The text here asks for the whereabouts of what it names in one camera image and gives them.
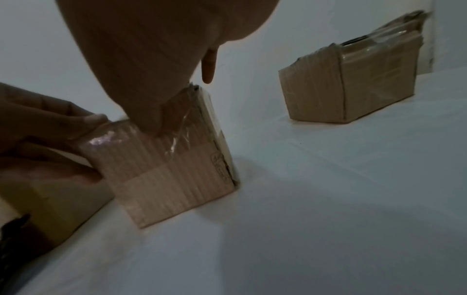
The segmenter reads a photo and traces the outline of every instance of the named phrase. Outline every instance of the white tablecloth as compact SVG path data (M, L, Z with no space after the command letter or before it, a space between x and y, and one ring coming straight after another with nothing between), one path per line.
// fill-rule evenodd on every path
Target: white tablecloth
M348 125L284 114L228 139L238 192L143 231L112 202L12 290L467 294L466 130L467 68Z

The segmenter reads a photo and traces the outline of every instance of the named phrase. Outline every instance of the person's left hand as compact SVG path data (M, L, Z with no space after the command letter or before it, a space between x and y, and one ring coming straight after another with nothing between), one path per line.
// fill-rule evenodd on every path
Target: person's left hand
M98 182L97 171L49 148L79 155L69 140L106 122L71 102L0 83L0 181Z

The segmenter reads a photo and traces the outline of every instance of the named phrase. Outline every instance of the cardboard box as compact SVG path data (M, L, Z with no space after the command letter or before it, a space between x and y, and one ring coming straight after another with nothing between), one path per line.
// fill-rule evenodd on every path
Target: cardboard box
M126 120L77 142L141 228L235 190L232 159L208 93L190 85L162 106L162 115L157 136Z
M404 15L280 70L290 118L347 123L412 96L427 17L423 11Z
M34 258L57 247L113 198L105 182L0 183L0 226L30 214L22 246Z

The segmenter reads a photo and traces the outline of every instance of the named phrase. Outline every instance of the hand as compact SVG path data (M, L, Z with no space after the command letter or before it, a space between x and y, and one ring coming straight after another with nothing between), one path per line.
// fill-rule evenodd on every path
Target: hand
M98 182L97 171L49 148L78 154L68 140L107 121L70 102L0 83L0 181Z
M279 0L56 0L97 79L141 129L201 61L210 83L217 49L256 31Z

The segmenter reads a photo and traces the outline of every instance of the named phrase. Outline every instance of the corrugated cardboard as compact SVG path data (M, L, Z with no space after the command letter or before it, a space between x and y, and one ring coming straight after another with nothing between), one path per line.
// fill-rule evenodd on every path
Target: corrugated cardboard
M63 243L112 198L105 182L0 183L0 226L30 214L21 240L37 256Z
M126 120L77 142L141 228L235 189L232 159L207 92L189 86L163 105L162 113L157 136Z
M427 16L423 11L404 15L280 70L290 118L346 123L412 96Z

